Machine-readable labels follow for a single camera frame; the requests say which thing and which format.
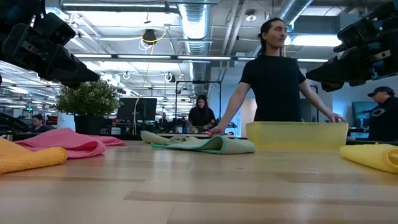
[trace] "pink cloth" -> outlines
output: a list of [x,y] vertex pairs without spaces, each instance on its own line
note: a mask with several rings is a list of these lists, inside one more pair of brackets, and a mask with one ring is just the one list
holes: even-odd
[[124,142],[114,137],[78,134],[70,128],[54,129],[16,143],[31,151],[62,147],[67,150],[69,159],[96,156],[102,154],[106,146],[124,145]]

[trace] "yellow plastic bin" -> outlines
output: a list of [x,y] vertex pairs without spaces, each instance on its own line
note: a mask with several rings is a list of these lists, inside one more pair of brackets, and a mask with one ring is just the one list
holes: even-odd
[[248,140],[261,149],[339,149],[346,144],[347,123],[253,122]]

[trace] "mint green cloth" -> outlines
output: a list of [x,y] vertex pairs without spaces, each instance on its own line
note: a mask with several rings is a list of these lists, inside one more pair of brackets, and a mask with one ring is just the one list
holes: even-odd
[[143,131],[141,132],[141,138],[144,142],[150,143],[153,148],[181,149],[212,154],[241,154],[256,151],[256,147],[251,141],[230,139],[224,136],[215,136],[211,139],[178,136],[166,139]]

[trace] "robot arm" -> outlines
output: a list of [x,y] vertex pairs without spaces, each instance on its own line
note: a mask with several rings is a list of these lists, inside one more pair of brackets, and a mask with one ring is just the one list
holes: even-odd
[[398,0],[393,0],[337,34],[342,44],[329,59],[307,73],[325,91],[340,89],[344,83],[363,85],[398,73]]
[[73,29],[55,14],[46,14],[44,6],[44,0],[0,0],[0,60],[71,88],[97,81],[99,75],[64,47],[76,35]]

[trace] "folded cloth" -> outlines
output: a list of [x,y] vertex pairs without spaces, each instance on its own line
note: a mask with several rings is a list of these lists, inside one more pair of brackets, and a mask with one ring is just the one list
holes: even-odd
[[251,141],[240,139],[229,139],[224,136],[215,136],[211,139],[186,138],[174,136],[166,139],[156,134],[142,131],[141,138],[146,143],[151,143],[153,148],[183,149],[212,154],[241,154],[255,152],[256,147]]
[[342,146],[340,154],[351,161],[398,174],[398,147],[390,144]]
[[0,138],[0,174],[39,167],[54,166],[65,162],[67,152],[61,147],[51,147],[39,152]]
[[17,144],[31,151],[39,151],[48,147],[62,147],[67,150],[69,159],[77,159],[102,154],[106,145],[114,146],[124,143],[114,137],[87,136],[78,134],[70,128],[62,128],[18,141]]

